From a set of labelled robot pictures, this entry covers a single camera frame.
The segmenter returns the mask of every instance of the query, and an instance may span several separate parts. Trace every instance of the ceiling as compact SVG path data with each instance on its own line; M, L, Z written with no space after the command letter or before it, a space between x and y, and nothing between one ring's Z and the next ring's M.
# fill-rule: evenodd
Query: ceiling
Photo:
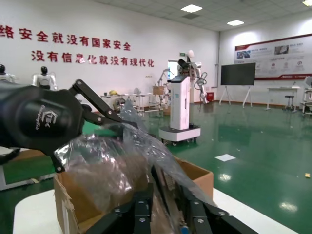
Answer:
M141 12L184 24L214 31L224 31L240 26L285 17L303 11L311 11L303 0L94 0L100 3ZM186 19L188 14L181 8L194 4L203 9L195 12L194 19ZM245 24L230 26L226 23L241 20Z

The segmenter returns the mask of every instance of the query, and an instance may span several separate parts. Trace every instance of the poster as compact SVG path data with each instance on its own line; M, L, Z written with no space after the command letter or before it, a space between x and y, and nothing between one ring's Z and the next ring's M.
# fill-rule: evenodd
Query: poster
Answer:
M235 64L256 63L256 80L312 76L312 34L235 47Z

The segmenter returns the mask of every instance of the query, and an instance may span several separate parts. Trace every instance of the chinese characters on wall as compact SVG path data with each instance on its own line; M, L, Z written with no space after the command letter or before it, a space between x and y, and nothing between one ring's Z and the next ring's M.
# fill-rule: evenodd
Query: chinese characters on wall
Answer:
M21 40L37 40L38 42L45 43L57 43L57 44L68 44L68 45L81 45L85 47L97 47L102 49L113 49L131 51L131 45L128 42L121 42L119 40L100 39L100 38L89 38L86 36L76 36L73 34L67 34L63 36L62 33L54 32L51 35L40 31L33 33L32 30L27 28L19 28L18 33L12 27L7 25L0 25L0 38L14 39L20 37ZM43 52L41 50L31 51L32 61L49 61L64 63L86 63L96 65L113 65L113 66L140 66L140 67L154 67L154 61L152 59L144 58L129 58L129 56L106 56L106 55L84 55L84 54L71 54L68 52Z

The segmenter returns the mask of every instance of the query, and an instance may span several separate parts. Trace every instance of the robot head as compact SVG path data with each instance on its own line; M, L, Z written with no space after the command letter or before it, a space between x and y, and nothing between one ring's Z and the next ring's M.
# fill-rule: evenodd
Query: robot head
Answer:
M0 74L5 74L5 66L0 64Z
M42 73L43 75L48 74L48 68L47 68L47 67L41 67L41 73Z
M183 69L186 69L186 68L189 67L189 64L188 64L186 61L184 61L183 59L181 59L181 58L179 59L178 64L179 64Z
M187 53L188 57L190 58L194 58L194 51L193 50L190 50L188 53Z

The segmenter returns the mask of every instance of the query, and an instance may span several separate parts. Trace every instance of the ceiling light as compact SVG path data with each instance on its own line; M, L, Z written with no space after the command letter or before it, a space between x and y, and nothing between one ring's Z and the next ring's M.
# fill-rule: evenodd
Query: ceiling light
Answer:
M227 174L220 174L219 180L222 180L223 182L227 182L227 181L231 180L231 176L227 175Z
M240 20L234 20L234 21L227 22L227 24L231 26L238 26L238 25L244 24L244 22Z
M193 12L196 12L196 11L200 11L201 9L203 9L202 7L200 6L195 6L195 5L188 5L186 7L183 7L181 10L182 11L186 11L186 12L190 12L190 13L193 13Z
M286 211L290 211L290 212L297 212L298 211L298 207L296 205L292 205L288 202L280 203L279 208L286 210Z
M306 0L302 2L303 4L305 4L306 6L312 6L312 0Z

